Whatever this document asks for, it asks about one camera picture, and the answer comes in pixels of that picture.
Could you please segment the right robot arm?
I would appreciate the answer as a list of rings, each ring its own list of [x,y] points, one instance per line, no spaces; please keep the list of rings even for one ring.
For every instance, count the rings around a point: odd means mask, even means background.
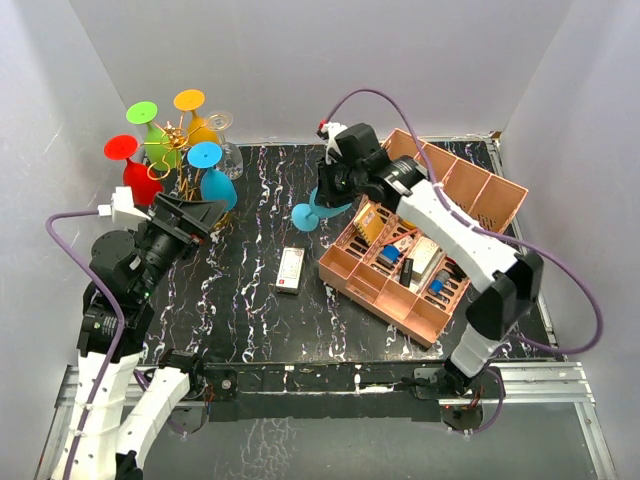
[[[479,291],[458,344],[430,382],[446,394],[471,395],[492,354],[535,303],[542,258],[482,229],[445,195],[428,162],[391,159],[371,126],[323,121],[317,134],[326,142],[317,164],[317,204],[337,208],[367,196],[433,240]]]

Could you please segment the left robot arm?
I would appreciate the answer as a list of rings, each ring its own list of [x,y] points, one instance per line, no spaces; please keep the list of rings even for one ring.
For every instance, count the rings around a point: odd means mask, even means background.
[[[151,446],[183,400],[211,403],[202,358],[168,350],[152,376],[137,367],[154,317],[150,298],[172,265],[192,257],[225,214],[224,200],[188,201],[158,193],[146,213],[129,187],[94,210],[51,215],[51,239],[89,277],[83,294],[78,380],[54,479],[140,479]],[[58,220],[110,219],[89,260],[55,230]]]

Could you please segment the red wine glass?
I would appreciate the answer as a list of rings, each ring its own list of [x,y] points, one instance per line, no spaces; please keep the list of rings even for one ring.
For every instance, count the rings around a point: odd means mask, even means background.
[[[133,155],[139,148],[135,137],[127,134],[117,135],[104,146],[104,155],[112,161],[125,161],[122,182],[130,187],[135,205],[151,206],[155,196],[163,191],[162,183],[152,175],[146,166],[133,161]]]

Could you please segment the blue wine glass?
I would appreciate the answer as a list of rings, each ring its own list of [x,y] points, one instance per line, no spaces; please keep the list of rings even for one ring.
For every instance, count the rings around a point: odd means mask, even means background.
[[[200,194],[204,201],[223,201],[225,212],[232,210],[238,197],[231,179],[217,169],[222,160],[223,152],[220,146],[214,142],[201,142],[193,146],[188,154],[188,163],[197,169],[204,171],[200,182]]]
[[[317,188],[311,191],[307,203],[297,204],[291,212],[291,220],[295,228],[302,232],[315,230],[323,219],[336,217],[352,207],[348,203],[341,207],[324,207],[316,204]]]

